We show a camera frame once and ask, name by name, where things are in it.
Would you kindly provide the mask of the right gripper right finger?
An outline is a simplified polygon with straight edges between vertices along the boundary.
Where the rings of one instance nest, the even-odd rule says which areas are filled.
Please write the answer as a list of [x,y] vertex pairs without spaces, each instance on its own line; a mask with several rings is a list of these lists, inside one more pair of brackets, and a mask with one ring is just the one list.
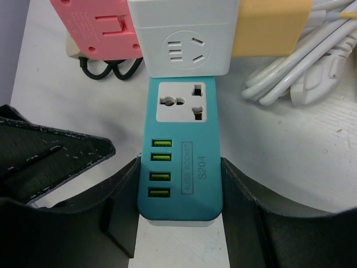
[[331,213],[292,201],[221,160],[231,267],[355,267],[356,209]]

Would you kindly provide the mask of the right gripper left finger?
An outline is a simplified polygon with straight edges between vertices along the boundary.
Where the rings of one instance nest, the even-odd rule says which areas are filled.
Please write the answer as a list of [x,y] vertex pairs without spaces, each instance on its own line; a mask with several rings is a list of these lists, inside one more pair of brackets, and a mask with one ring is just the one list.
[[127,267],[134,256],[140,159],[51,208],[1,199],[2,267]]

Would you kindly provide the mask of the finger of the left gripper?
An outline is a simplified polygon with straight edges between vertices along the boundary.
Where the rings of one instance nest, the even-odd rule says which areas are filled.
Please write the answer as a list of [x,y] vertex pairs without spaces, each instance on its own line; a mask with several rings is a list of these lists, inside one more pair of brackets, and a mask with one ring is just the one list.
[[36,125],[1,106],[1,197],[31,204],[115,155],[107,138]]

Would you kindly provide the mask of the teal USB power strip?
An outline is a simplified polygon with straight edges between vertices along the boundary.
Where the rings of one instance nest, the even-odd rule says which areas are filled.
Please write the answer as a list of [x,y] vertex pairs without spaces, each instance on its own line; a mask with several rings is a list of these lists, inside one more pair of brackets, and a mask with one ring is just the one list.
[[213,76],[149,80],[137,206],[154,226],[207,227],[220,215]]

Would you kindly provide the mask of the beige power strip red sockets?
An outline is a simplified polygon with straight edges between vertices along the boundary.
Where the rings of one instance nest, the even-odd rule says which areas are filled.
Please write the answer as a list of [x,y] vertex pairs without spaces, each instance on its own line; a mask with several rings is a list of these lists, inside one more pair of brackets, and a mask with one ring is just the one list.
[[78,59],[79,57],[84,56],[70,35],[67,35],[66,37],[66,54],[73,59]]

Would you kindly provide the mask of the pink plug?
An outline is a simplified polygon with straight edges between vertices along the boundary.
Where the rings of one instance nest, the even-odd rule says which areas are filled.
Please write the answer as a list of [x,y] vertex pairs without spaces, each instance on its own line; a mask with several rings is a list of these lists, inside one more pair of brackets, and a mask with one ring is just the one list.
[[101,61],[142,57],[127,1],[51,0],[50,3],[87,57]]

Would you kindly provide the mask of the white power strip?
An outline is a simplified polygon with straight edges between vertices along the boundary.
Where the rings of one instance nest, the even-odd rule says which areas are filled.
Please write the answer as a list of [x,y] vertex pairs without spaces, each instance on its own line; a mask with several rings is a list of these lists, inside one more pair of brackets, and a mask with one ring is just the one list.
[[141,0],[128,5],[149,76],[228,73],[239,1]]

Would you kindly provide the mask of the yellow charger with cable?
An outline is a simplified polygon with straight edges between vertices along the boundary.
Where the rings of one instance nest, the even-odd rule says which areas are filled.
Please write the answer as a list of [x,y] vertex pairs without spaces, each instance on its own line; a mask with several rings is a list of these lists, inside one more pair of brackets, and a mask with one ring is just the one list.
[[310,0],[240,1],[232,57],[291,54],[306,26],[311,7]]

